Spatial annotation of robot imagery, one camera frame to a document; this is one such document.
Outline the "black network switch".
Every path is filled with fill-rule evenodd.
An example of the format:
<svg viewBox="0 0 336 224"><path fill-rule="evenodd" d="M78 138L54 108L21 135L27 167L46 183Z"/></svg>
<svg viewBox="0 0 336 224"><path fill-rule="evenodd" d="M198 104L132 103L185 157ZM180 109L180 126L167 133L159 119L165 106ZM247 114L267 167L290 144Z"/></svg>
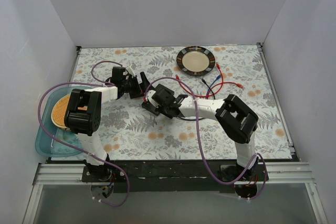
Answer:
<svg viewBox="0 0 336 224"><path fill-rule="evenodd" d="M153 104L150 103L150 102L143 102L143 103L141 104L141 106L142 106L145 110L147 110L147 111L149 111L150 113L154 114L155 116L158 116L158 115L160 114L159 107L153 105Z"/></svg>

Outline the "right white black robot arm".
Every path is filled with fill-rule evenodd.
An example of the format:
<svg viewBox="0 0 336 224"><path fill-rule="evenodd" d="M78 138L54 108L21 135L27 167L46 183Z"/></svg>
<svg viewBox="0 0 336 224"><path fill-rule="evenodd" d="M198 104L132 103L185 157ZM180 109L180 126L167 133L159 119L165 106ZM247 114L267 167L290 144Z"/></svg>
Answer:
<svg viewBox="0 0 336 224"><path fill-rule="evenodd" d="M184 94L178 97L174 92L159 84L144 96L142 107L154 115L163 114L172 118L195 117L196 133L199 133L199 118L218 122L226 135L235 143L238 169L237 177L231 182L223 182L214 175L205 159L200 136L197 136L199 151L206 169L215 181L222 185L231 185L240 179L248 181L256 174L258 163L254 136L257 130L258 116L238 96L230 94L224 99L198 99Z"/></svg>

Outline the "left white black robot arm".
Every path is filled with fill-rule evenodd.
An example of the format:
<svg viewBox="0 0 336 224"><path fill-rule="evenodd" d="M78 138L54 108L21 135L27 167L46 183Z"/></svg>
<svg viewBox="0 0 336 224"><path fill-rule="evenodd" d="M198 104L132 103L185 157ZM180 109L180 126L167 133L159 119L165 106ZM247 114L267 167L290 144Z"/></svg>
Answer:
<svg viewBox="0 0 336 224"><path fill-rule="evenodd" d="M144 96L150 84L145 73L140 72L141 82L130 67L113 67L112 75L103 86L92 89L73 89L65 112L65 126L79 139L88 157L86 167L90 175L100 182L108 181L112 168L105 162L109 155L101 143L98 128L102 104L121 98L125 93L131 99Z"/></svg>

